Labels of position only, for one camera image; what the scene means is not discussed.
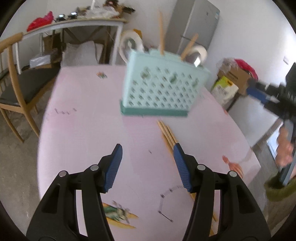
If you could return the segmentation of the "person's right hand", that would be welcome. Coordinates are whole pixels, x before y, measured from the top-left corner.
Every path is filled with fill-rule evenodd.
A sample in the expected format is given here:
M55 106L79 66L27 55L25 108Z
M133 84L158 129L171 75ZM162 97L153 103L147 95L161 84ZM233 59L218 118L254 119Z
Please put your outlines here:
M293 145L288 140L288 130L282 126L279 130L279 136L277 138L278 148L276 149L276 164L283 168L290 164L293 160L292 152Z

